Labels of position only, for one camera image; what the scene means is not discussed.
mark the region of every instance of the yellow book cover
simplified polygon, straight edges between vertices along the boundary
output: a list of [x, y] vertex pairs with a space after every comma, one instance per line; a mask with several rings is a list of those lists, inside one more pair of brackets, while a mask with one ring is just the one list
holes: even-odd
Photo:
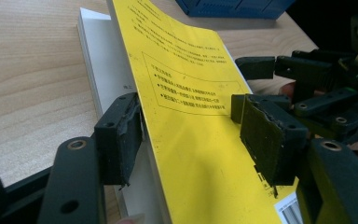
[[172, 223], [280, 223], [268, 186], [230, 119], [250, 89], [217, 32], [187, 26], [149, 0], [112, 0]]

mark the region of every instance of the barcode sticker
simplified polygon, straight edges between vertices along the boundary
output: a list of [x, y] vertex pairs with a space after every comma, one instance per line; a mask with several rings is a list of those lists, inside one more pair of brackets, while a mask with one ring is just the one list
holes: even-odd
[[289, 196], [282, 199], [274, 206], [282, 223], [284, 224], [303, 223], [295, 192], [291, 193]]

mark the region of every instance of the wood grain surface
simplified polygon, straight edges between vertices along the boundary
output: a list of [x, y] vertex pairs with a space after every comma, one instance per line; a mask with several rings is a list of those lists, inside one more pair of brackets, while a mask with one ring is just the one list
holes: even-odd
[[[183, 23], [216, 30], [234, 59], [290, 55], [316, 46], [289, 16], [276, 21], [189, 18], [174, 0], [152, 0]], [[5, 186], [53, 163], [67, 139], [90, 136], [96, 113], [80, 46], [84, 7], [108, 14], [104, 0], [0, 1], [0, 177]], [[251, 81], [257, 93], [277, 93], [288, 80]], [[119, 219], [106, 187], [109, 222]]]

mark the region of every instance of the blue container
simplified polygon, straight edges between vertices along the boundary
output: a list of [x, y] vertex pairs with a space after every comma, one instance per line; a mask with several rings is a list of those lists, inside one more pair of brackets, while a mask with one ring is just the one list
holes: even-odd
[[278, 19], [296, 0], [176, 0], [191, 17]]

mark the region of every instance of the book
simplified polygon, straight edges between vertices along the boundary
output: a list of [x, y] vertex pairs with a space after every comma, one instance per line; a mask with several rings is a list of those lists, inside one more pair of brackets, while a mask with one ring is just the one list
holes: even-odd
[[[147, 0], [108, 6], [149, 133], [158, 201], [149, 207], [158, 211], [154, 221], [145, 213], [146, 223], [293, 223], [283, 212], [297, 210], [295, 186], [274, 197], [229, 117], [231, 94], [251, 91], [218, 34], [183, 25]], [[141, 181], [123, 191], [139, 185], [146, 189]]]

